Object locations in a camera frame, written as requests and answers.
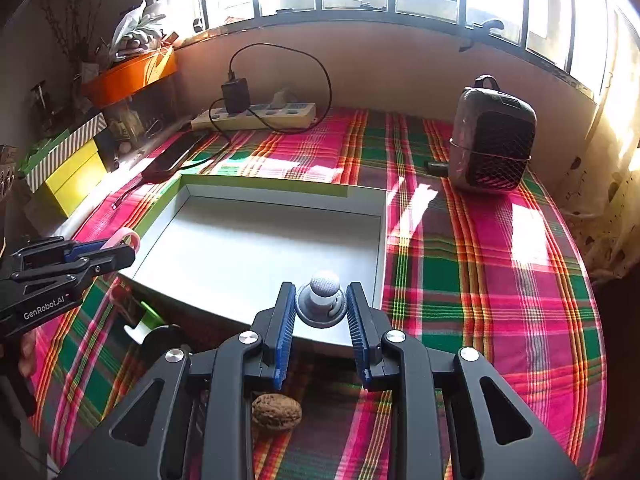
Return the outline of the pink plastic clip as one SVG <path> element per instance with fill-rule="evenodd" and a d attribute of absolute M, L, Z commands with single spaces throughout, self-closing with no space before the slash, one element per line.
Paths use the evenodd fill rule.
<path fill-rule="evenodd" d="M 140 248 L 140 236 L 133 229 L 123 226 L 118 229 L 106 242 L 101 246 L 102 249 L 110 249 L 119 245 L 129 246 L 136 254 Z"/>

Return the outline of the small white grey knob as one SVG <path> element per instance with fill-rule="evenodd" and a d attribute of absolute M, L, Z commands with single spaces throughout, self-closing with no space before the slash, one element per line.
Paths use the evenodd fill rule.
<path fill-rule="evenodd" d="M 346 294 L 335 274 L 311 278 L 297 295 L 297 315 L 314 328 L 337 325 L 344 318 L 346 310 Z"/>

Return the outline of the brown walnut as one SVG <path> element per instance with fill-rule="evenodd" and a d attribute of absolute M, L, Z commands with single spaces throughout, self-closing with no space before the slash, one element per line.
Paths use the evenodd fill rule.
<path fill-rule="evenodd" d="M 300 404 L 280 393 L 263 393 L 252 403 L 252 421 L 258 427 L 273 431 L 295 428 L 303 418 Z"/>

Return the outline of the green white spool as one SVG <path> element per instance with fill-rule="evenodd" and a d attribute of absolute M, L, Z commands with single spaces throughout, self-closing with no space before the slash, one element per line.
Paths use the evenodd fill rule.
<path fill-rule="evenodd" d="M 145 301 L 140 302 L 142 309 L 142 317 L 134 325 L 126 324 L 124 326 L 125 333 L 139 346 L 144 343 L 144 340 L 152 330 L 159 328 L 165 324 L 164 319 Z"/>

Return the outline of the pink silicone cable holder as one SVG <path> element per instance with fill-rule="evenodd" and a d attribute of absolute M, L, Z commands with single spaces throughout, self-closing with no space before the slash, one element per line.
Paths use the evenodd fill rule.
<path fill-rule="evenodd" d="M 134 320 L 137 306 L 134 304 L 134 297 L 131 296 L 130 287 L 120 278 L 114 279 L 107 291 L 107 299 L 128 323 Z"/>

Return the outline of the yellow storage box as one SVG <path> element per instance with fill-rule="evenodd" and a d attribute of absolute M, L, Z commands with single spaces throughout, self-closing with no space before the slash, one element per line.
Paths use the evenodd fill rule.
<path fill-rule="evenodd" d="M 96 142 L 90 140 L 43 182 L 43 193 L 67 219 L 105 175 Z"/>

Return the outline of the striped gift box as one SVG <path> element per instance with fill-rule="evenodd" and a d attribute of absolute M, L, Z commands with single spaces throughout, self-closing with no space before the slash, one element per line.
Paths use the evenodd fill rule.
<path fill-rule="evenodd" d="M 44 140 L 18 166 L 21 179 L 35 194 L 51 174 L 106 128 L 106 120 L 98 113 L 74 131 L 64 130 L 55 138 Z"/>

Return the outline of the white green shallow box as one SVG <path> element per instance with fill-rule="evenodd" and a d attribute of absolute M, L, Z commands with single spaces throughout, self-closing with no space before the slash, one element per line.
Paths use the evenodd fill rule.
<path fill-rule="evenodd" d="M 361 284 L 382 304 L 386 193 L 299 180 L 186 174 L 137 226 L 136 260 L 120 271 L 140 292 L 202 322 L 243 328 L 280 286 L 314 278 Z"/>

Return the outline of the plaid pink green blanket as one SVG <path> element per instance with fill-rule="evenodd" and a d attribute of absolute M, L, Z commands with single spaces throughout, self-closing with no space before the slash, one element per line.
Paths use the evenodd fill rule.
<path fill-rule="evenodd" d="M 582 257 L 531 172 L 506 195 L 428 176 L 427 162 L 448 158 L 450 136 L 446 122 L 334 108 L 302 136 L 237 133 L 220 158 L 190 172 L 385 188 L 390 322 L 427 347 L 484 353 L 589 479 L 606 365 Z M 143 374 L 105 297 L 112 283 L 97 280 L 81 308 L 36 333 L 39 405 L 29 422 L 58 466 Z M 390 393 L 365 392 L 337 364 L 320 363 L 292 362 L 285 392 L 303 404 L 303 420 L 288 434 L 257 433 L 256 479 L 386 479 Z"/>

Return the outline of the orange planter box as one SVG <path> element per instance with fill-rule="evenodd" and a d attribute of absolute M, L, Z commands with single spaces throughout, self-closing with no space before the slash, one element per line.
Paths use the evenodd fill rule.
<path fill-rule="evenodd" d="M 81 85 L 82 94 L 94 107 L 109 107 L 178 70 L 173 47 L 160 48 L 106 70 Z"/>

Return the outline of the white power strip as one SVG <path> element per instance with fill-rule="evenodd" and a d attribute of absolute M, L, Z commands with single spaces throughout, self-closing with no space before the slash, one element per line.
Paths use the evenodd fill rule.
<path fill-rule="evenodd" d="M 270 104 L 255 104 L 240 114 L 229 114 L 224 107 L 214 107 L 211 112 L 204 110 L 191 120 L 196 129 L 212 128 L 215 124 L 220 130 L 255 130 L 267 126 L 279 130 L 305 129 L 316 121 L 316 104 L 288 103 L 275 108 Z"/>

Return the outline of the potted green plant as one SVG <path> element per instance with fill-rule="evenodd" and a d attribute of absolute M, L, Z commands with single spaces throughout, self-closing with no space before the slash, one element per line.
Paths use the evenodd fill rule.
<path fill-rule="evenodd" d="M 108 57 L 114 63 L 124 62 L 168 45 L 171 31 L 167 25 L 168 6 L 165 0 L 147 4 L 145 0 L 132 8 L 120 20 L 108 47 Z"/>

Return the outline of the black charger adapter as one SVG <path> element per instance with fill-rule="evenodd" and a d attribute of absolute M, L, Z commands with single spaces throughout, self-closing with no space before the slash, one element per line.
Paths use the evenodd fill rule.
<path fill-rule="evenodd" d="M 250 89 L 245 78 L 238 78 L 230 72 L 229 79 L 221 85 L 221 91 L 228 114 L 240 114 L 250 108 Z"/>

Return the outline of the silver black space heater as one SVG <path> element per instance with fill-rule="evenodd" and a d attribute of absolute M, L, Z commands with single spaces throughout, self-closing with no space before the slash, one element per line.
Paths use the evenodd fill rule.
<path fill-rule="evenodd" d="M 448 178 L 458 188 L 509 193 L 532 159 L 536 113 L 503 92 L 490 75 L 475 78 L 458 99 L 449 139 Z"/>

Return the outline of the spotted cream curtain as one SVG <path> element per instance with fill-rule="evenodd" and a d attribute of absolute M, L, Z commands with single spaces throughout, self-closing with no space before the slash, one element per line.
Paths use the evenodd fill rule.
<path fill-rule="evenodd" d="M 639 37 L 621 13 L 615 31 L 586 147 L 554 196 L 594 284 L 639 263 Z"/>

